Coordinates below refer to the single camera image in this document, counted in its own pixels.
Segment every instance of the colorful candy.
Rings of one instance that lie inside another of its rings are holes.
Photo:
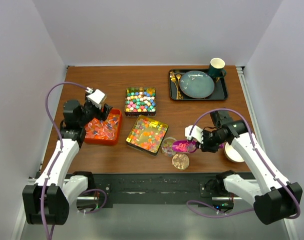
[[[153,87],[128,88],[125,100],[125,112],[155,112],[156,102],[154,97],[155,95],[153,96],[154,93],[155,88]]]
[[[101,140],[113,140],[116,138],[116,132],[118,127],[120,116],[118,114],[110,113],[106,121],[100,121],[94,118],[90,121],[86,127],[87,139],[101,139]]]
[[[160,125],[158,121],[140,116],[126,141],[155,154],[167,131],[167,126]]]

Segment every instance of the wooden table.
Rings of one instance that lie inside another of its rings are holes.
[[[124,113],[125,88],[156,87],[157,114],[155,119],[169,125],[167,137],[178,140],[185,139],[185,127],[192,125],[204,112],[215,108],[230,108],[241,113],[248,121],[250,116],[245,103],[242,88],[235,66],[227,66],[225,77],[228,88],[228,99],[225,101],[176,102],[169,97],[168,71],[173,68],[205,68],[204,66],[90,66],[69,67],[67,82],[76,82],[87,87],[100,89],[107,94],[106,103]],[[63,119],[63,103],[70,99],[78,99],[84,103],[84,90],[72,85],[65,85],[58,104],[55,122]],[[123,118],[119,141],[115,146],[103,146],[84,143],[74,158],[69,173],[74,171],[91,171],[93,173],[177,173],[171,158],[160,151],[151,156],[132,149],[126,145],[125,139],[135,122],[134,118]],[[210,116],[204,117],[199,127],[213,126]],[[52,156],[57,141],[57,133],[52,129],[44,164],[45,169]],[[190,166],[183,172],[223,172],[234,170],[248,172],[245,163],[230,162],[223,149],[217,153],[201,152],[190,154]]]

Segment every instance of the white bowl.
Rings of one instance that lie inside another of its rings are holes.
[[[242,163],[244,162],[241,155],[228,143],[224,146],[224,153],[227,159],[234,163]]]

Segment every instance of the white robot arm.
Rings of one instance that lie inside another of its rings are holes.
[[[220,144],[228,142],[244,159],[258,183],[256,186],[233,171],[227,171],[217,176],[212,187],[221,193],[234,193],[247,201],[266,225],[295,214],[296,206],[285,188],[291,191],[299,203],[302,195],[300,185],[290,183],[273,165],[255,135],[247,132],[243,121],[233,121],[227,111],[213,112],[211,117],[216,130],[207,131],[195,126],[191,132],[192,126],[189,126],[185,129],[187,139],[196,140],[197,148],[212,153],[218,150]]]
[[[64,179],[84,141],[85,125],[93,118],[106,120],[112,109],[107,104],[102,105],[105,98],[106,95],[100,90],[87,88],[84,106],[75,99],[64,103],[64,120],[60,124],[62,142],[57,141],[52,158],[35,184],[25,186],[23,190],[26,219],[29,224],[43,223],[40,198],[44,185],[45,215],[50,225],[63,225],[67,220],[69,207],[77,196],[85,190],[95,189],[91,172],[75,172],[67,183],[64,183]]]

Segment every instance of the orange tray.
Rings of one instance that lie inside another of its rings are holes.
[[[120,134],[122,114],[119,109],[112,109],[106,121],[93,119],[85,126],[84,142],[88,144],[115,145]]]

